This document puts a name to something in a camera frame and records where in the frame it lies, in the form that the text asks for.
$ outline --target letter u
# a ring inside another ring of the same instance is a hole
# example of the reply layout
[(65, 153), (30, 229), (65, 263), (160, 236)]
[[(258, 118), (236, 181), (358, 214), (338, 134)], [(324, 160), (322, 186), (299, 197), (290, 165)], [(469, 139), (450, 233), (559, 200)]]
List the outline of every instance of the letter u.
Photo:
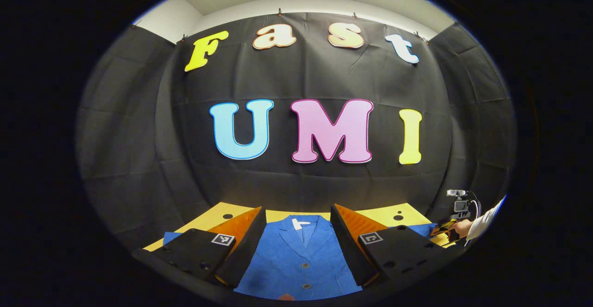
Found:
[(214, 118), (214, 141), (216, 148), (225, 157), (235, 160), (250, 160), (265, 152), (270, 141), (268, 111), (274, 107), (271, 100), (252, 100), (246, 104), (253, 114), (253, 141), (243, 145), (235, 140), (233, 116), (239, 105), (224, 103), (213, 105), (210, 115)]

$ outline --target white sleeve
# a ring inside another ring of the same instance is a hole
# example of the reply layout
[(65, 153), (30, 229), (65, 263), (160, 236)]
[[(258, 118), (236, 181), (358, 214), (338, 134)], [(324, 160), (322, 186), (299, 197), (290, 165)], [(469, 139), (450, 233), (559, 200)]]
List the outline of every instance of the white sleeve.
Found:
[(488, 226), (492, 223), (492, 219), (494, 218), (495, 214), (498, 212), (500, 205), (505, 199), (506, 196), (504, 196), (504, 198), (502, 198), (502, 200), (500, 200), (500, 202), (498, 202), (496, 206), (488, 210), (488, 212), (484, 213), (483, 216), (476, 218), (476, 220), (473, 221), (472, 227), (470, 227), (470, 231), (467, 234), (466, 240), (471, 240), (473, 238), (479, 237), (488, 228)]

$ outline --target person's arm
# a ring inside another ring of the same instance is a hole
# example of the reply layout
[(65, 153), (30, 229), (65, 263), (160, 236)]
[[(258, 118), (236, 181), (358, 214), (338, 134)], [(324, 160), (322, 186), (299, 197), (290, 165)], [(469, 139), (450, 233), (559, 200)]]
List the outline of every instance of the person's arm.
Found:
[(479, 237), (492, 223), (492, 219), (498, 212), (500, 205), (502, 205), (505, 199), (506, 196), (504, 196), (504, 198), (502, 198), (502, 200), (500, 200), (496, 206), (484, 213), (483, 216), (476, 218), (476, 220), (470, 222), (466, 219), (451, 225), (449, 229), (454, 229), (455, 232), (459, 234), (460, 238), (466, 237), (466, 240)]

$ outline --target orange foam pad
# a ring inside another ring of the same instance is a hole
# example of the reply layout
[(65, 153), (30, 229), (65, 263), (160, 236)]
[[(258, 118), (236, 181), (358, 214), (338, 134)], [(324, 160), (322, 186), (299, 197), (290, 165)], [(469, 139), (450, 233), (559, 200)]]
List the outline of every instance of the orange foam pad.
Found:
[(367, 216), (363, 216), (362, 214), (356, 213), (350, 210), (349, 208), (339, 206), (338, 204), (334, 205), (335, 208), (337, 208), (339, 214), (341, 215), (342, 220), (344, 220), (344, 223), (346, 224), (346, 227), (350, 232), (352, 239), (354, 239), (358, 248), (360, 248), (362, 253), (365, 254), (366, 258), (368, 258), (366, 252), (362, 249), (360, 242), (358, 242), (358, 236), (360, 234), (376, 232), (382, 229), (388, 229), (389, 227), (381, 223), (375, 222)]
[(252, 225), (253, 219), (255, 219), (260, 210), (261, 206), (256, 207), (253, 210), (249, 210), (243, 214), (239, 214), (235, 218), (229, 219), (220, 225), (210, 228), (208, 232), (233, 235), (233, 237), (235, 237), (235, 246), (233, 246), (231, 251), (228, 253), (230, 256), (233, 251), (235, 251), (235, 248), (237, 248), (243, 237), (245, 237), (247, 230)]

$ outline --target white wall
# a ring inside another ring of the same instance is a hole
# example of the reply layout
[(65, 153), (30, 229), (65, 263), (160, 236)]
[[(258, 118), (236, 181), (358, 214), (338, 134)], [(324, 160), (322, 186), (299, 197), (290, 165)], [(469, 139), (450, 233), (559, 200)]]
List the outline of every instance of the white wall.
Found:
[(165, 0), (144, 13), (134, 21), (148, 31), (151, 31), (169, 41), (176, 43), (183, 35), (189, 36), (202, 18), (186, 0)]
[(201, 32), (205, 29), (227, 22), (250, 18), (264, 14), (290, 12), (334, 13), (352, 16), (356, 13), (358, 18), (380, 22), (394, 26), (407, 32), (418, 32), (425, 39), (432, 39), (437, 33), (418, 22), (403, 15), (382, 9), (381, 7), (359, 3), (351, 0), (256, 0), (241, 5), (208, 14), (199, 18), (190, 34)]

